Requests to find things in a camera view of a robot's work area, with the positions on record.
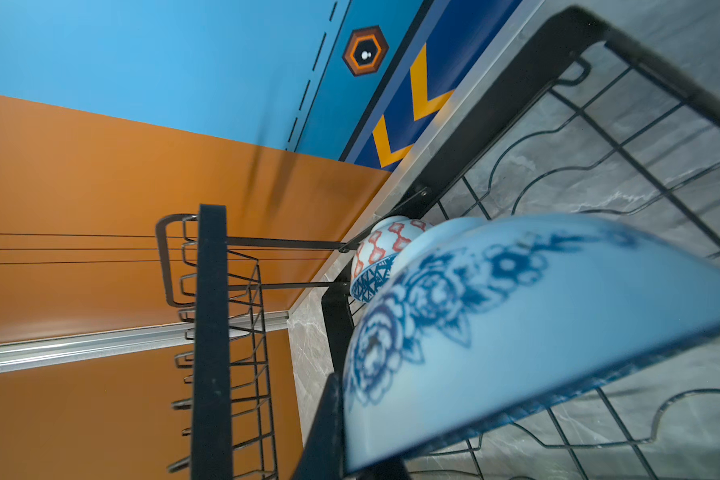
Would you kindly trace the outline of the blue geometric pattern bowl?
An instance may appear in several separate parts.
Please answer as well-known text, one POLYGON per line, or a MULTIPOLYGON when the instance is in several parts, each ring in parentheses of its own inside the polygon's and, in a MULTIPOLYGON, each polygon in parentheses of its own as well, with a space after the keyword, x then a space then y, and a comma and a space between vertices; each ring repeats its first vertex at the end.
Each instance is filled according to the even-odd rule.
POLYGON ((390 277, 396 257, 432 227, 424 220, 405 216, 392 216, 378 222, 352 259, 351 297, 369 303, 390 277))

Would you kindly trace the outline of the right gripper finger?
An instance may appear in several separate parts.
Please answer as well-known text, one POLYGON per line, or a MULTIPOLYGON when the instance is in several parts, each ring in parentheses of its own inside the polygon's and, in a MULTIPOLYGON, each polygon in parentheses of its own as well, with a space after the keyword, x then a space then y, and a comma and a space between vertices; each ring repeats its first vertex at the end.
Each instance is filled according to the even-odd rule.
POLYGON ((341 376, 331 373, 292 475, 293 480, 339 480, 344 476, 344 419, 341 376))

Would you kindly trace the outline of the blue floral white bowl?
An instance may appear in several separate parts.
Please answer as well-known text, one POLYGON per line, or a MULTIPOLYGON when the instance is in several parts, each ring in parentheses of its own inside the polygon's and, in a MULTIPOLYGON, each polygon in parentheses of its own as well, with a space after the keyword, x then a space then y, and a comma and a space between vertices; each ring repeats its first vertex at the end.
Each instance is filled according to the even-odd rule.
POLYGON ((720 267, 581 214, 485 223, 369 302, 345 360, 348 472, 443 448, 720 336, 720 267))

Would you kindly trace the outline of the black wire dish rack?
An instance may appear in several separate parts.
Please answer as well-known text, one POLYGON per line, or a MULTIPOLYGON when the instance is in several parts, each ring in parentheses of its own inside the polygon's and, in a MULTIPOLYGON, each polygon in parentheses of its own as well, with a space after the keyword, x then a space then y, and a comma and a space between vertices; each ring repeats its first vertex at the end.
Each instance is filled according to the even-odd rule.
MULTIPOLYGON (((418 132, 372 217, 344 241, 228 237, 203 205, 156 226, 167 303, 188 324, 175 362, 192 388, 194 479, 280 479, 268 341, 279 284, 266 253, 355 254, 381 220, 433 227, 390 277, 485 223, 581 214, 617 221, 720 267, 720 3, 527 1, 418 132)), ((317 280, 341 376, 369 303, 352 265, 317 280)), ((342 479, 720 479, 720 336, 536 414, 342 479)))

